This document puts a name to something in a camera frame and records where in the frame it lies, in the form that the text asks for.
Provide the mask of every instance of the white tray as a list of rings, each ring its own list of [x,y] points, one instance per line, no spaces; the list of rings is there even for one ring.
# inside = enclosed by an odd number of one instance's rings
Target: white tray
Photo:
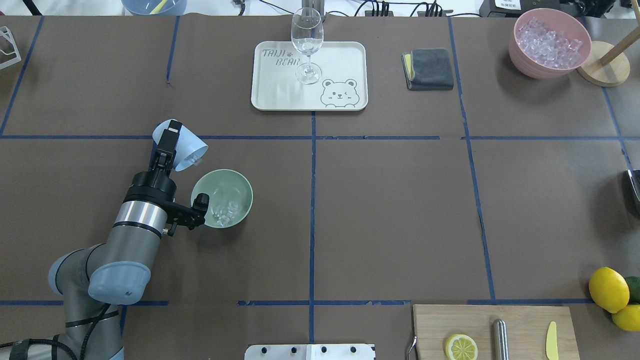
[[[322,77],[305,85],[296,79],[296,68],[306,62],[306,56],[288,41],[261,42],[253,55],[251,103],[265,111],[362,110],[369,102],[366,59],[359,42],[324,42],[311,56],[311,62],[322,69]]]

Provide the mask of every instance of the bear cartoon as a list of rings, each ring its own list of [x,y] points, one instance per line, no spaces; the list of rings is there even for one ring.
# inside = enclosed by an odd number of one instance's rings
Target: bear cartoon
[[[334,82],[331,79],[323,80],[324,92],[320,96],[320,101],[327,108],[355,108],[360,101],[356,85],[354,79],[348,79],[343,83]]]

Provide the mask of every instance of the wine glass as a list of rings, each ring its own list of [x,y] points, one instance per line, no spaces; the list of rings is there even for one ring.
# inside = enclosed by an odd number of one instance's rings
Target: wine glass
[[[322,17],[316,9],[302,8],[293,14],[291,42],[296,50],[307,57],[307,63],[296,69],[296,77],[303,84],[317,83],[322,76],[320,66],[311,62],[311,54],[320,50],[323,40]]]

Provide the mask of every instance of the wooden stand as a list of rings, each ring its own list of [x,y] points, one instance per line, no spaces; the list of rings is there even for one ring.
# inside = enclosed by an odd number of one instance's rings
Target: wooden stand
[[[618,86],[629,77],[629,59],[622,52],[640,38],[640,10],[637,0],[632,0],[638,27],[615,46],[601,41],[591,44],[591,54],[578,72],[590,83],[598,86]]]

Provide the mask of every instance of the glass stem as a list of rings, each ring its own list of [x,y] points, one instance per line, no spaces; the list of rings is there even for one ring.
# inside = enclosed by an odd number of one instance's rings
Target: glass stem
[[[305,69],[305,72],[307,74],[311,74],[314,70],[311,67],[311,55],[307,55],[307,68]]]

